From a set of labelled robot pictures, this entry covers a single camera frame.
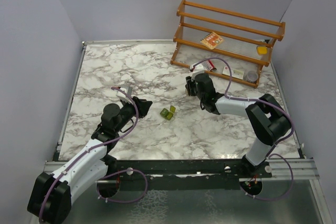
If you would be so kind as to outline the green pill organizer box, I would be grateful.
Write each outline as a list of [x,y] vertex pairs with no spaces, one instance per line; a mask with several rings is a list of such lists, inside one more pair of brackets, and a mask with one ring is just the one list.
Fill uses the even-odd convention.
[[163,108],[160,112],[160,116],[170,121],[173,118],[175,112],[176,112],[176,107],[171,105],[169,109]]

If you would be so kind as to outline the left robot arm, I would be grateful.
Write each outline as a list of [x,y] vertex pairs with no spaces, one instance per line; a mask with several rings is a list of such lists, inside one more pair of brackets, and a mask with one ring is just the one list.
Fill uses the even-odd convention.
[[84,148],[70,161],[50,174],[42,172],[35,180],[27,210],[40,223],[63,223],[76,199],[96,180],[115,175],[115,158],[108,153],[121,138],[129,122],[145,117],[152,101],[133,97],[110,103],[103,108],[101,122]]

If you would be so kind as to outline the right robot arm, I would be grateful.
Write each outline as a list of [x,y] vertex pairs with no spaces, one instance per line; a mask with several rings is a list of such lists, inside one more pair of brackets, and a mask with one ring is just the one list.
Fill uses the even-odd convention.
[[185,87],[189,96],[198,97],[202,110],[217,115],[228,114],[249,119],[256,139],[241,159],[241,171],[246,177],[258,174],[260,165],[277,143],[288,131],[293,130],[290,117],[270,94],[248,99],[219,93],[215,90],[208,73],[186,77]]

